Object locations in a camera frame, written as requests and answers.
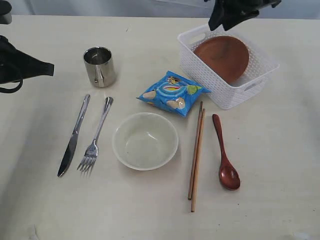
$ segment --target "silver fork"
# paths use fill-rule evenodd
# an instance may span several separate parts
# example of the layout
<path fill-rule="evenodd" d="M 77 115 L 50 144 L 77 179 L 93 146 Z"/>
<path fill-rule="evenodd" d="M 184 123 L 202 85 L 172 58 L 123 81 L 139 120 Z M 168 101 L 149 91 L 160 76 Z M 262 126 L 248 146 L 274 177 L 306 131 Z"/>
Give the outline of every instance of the silver fork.
<path fill-rule="evenodd" d="M 105 122 L 106 116 L 113 102 L 114 102 L 114 99 L 112 97 L 108 96 L 105 98 L 105 104 L 103 107 L 103 112 L 99 122 L 98 129 L 96 130 L 92 143 L 85 150 L 84 157 L 80 162 L 79 166 L 77 167 L 77 170 L 80 168 L 81 172 L 86 172 L 90 168 L 92 170 L 92 168 L 94 167 L 94 164 L 98 157 L 98 146 L 97 146 L 98 138 L 101 132 L 101 128 Z"/>

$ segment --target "white bowl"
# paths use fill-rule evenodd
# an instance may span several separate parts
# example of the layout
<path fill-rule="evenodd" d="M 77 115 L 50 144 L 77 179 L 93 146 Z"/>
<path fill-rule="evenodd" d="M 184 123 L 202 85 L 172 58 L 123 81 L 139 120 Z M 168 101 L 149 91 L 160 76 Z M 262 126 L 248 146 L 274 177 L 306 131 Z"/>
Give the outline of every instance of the white bowl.
<path fill-rule="evenodd" d="M 131 115 L 117 128 L 113 152 L 129 168 L 147 171 L 162 167 L 175 155 L 178 133 L 165 117 L 150 112 Z"/>

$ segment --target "snack bag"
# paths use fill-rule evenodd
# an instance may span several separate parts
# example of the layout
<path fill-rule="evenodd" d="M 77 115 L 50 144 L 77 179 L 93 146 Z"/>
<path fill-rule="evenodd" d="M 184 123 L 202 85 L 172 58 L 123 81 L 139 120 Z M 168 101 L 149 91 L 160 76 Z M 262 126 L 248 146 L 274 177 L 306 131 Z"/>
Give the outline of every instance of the snack bag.
<path fill-rule="evenodd" d="M 149 87 L 138 99 L 168 112 L 187 116 L 201 93 L 210 93 L 200 84 L 171 71 Z"/>

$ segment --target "white plastic basket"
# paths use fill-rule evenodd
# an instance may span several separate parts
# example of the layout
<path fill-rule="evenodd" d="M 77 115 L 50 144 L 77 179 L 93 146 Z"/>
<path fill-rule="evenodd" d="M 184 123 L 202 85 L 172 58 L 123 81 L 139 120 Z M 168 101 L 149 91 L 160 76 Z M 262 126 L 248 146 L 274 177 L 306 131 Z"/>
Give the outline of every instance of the white plastic basket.
<path fill-rule="evenodd" d="M 192 42 L 203 35 L 203 39 Z M 208 67 L 193 51 L 205 40 L 217 36 L 232 36 L 240 39 L 249 50 L 249 63 L 243 75 L 235 85 L 229 85 L 210 67 Z M 252 42 L 232 30 L 224 31 L 222 27 L 210 31 L 209 26 L 203 25 L 178 36 L 180 42 L 180 67 L 193 80 L 209 89 L 210 99 L 221 109 L 228 110 L 259 93 L 269 74 L 279 67 L 279 64 L 269 58 Z"/>

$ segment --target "white wall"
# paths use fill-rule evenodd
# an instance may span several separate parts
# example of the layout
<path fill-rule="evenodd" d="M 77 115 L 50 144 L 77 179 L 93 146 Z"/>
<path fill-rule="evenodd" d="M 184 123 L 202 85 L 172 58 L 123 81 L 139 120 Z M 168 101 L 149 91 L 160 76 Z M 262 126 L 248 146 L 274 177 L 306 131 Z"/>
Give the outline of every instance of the white wall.
<path fill-rule="evenodd" d="M 13 14 L 129 17 L 209 17 L 215 0 L 9 0 Z M 261 18 L 320 19 L 320 0 L 282 0 Z"/>

